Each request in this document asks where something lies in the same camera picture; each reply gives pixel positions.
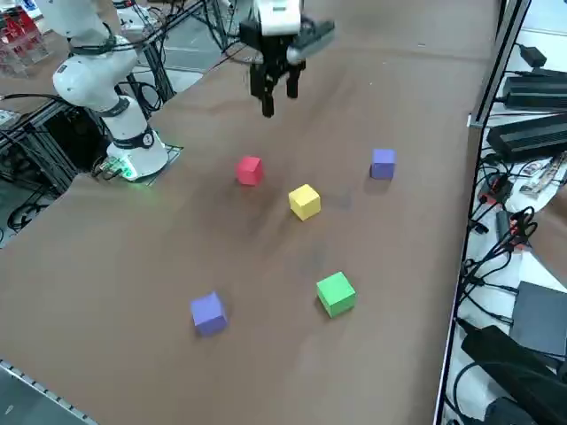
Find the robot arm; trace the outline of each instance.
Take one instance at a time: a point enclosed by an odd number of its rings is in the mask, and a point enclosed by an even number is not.
[[[125,179],[158,172],[167,163],[165,146],[137,101],[114,91],[137,63],[129,41],[112,34],[90,0],[36,1],[53,30],[70,39],[74,54],[53,75],[56,91],[67,102],[89,108],[106,124],[113,139],[108,157],[120,164]]]
[[[254,0],[253,10],[253,17],[240,23],[240,40],[262,53],[262,63],[250,65],[250,87],[269,118],[274,115],[274,86],[287,74],[287,96],[298,97],[306,59],[330,44],[335,23],[303,16],[302,0]]]

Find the power adapter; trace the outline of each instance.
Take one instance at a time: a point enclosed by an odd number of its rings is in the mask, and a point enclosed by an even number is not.
[[[517,43],[517,45],[520,48],[520,56],[525,60],[525,63],[532,68],[541,68],[548,61],[548,58],[546,58],[537,47],[526,47],[519,43]]]

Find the blue cube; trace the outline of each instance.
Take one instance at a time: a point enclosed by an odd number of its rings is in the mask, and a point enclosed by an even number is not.
[[[202,336],[220,332],[229,324],[221,299],[216,292],[191,301],[191,314],[195,327]]]
[[[374,149],[370,177],[377,180],[391,180],[396,168],[394,149]]]

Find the black power supply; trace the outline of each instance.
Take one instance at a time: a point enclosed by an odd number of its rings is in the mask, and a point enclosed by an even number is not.
[[[507,162],[552,157],[567,151],[567,113],[494,126],[486,140]]]
[[[458,320],[467,336],[462,349],[539,425],[567,424],[567,385],[496,326],[474,328]]]
[[[517,43],[517,45],[520,48],[520,56],[525,60],[525,63],[532,68],[541,68],[548,61],[537,47],[526,47],[520,43]]]
[[[503,96],[495,99],[508,109],[567,111],[567,79],[554,76],[521,76],[506,79]]]

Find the cube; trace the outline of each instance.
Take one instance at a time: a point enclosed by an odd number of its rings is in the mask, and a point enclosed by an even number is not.
[[[331,318],[350,310],[356,304],[356,291],[343,272],[318,282],[317,295]]]
[[[370,177],[378,180],[391,180],[396,167],[396,151],[393,149],[374,149]]]
[[[257,186],[264,177],[262,160],[257,157],[244,157],[237,165],[237,178],[240,184]]]
[[[220,332],[229,324],[221,299],[216,292],[191,301],[191,314],[195,327],[202,336]]]
[[[290,207],[302,221],[305,221],[321,211],[321,197],[311,186],[304,184],[290,193]]]

